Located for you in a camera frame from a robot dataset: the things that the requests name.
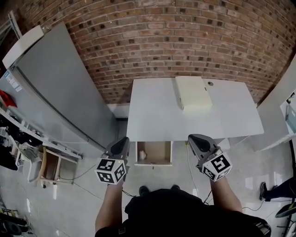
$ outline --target black shirt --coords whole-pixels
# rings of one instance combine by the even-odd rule
[[[160,189],[145,197],[132,198],[125,212],[129,218],[122,226],[105,227],[95,237],[168,236],[269,237],[266,221],[240,212],[208,206],[181,190]]]

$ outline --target person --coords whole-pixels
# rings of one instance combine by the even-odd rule
[[[153,192],[142,186],[140,196],[133,197],[125,207],[128,219],[123,223],[123,180],[117,185],[108,185],[95,221],[95,237],[119,234],[270,237],[271,228],[265,220],[242,213],[241,203],[225,177],[211,181],[210,185],[213,206],[177,185]]]
[[[274,186],[271,190],[267,190],[266,183],[260,185],[261,201],[271,201],[274,198],[296,198],[296,179],[294,177],[288,179],[279,186]]]

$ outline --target label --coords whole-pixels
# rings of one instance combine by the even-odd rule
[[[4,73],[4,77],[6,80],[10,83],[10,85],[15,89],[17,92],[19,92],[22,87],[16,82],[16,80],[13,78],[13,76],[7,71]]]

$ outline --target red object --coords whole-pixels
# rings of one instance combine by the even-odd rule
[[[4,91],[0,90],[0,96],[4,102],[4,105],[6,107],[12,106],[12,107],[17,107],[16,104],[13,102],[12,98],[10,97],[9,94],[5,93]]]

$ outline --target shoe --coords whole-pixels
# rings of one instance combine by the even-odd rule
[[[267,190],[267,187],[266,187],[266,183],[265,183],[265,182],[262,182],[262,183],[260,184],[260,196],[259,196],[259,199],[260,199],[261,201],[270,202],[269,199],[266,199],[266,198],[264,197],[264,195],[265,195],[265,193],[266,193],[267,191],[268,191],[268,190]]]
[[[171,187],[171,190],[181,190],[181,188],[180,188],[177,184],[174,184],[174,185]]]
[[[139,195],[141,197],[146,196],[148,193],[150,193],[150,190],[146,186],[141,186],[139,188]]]

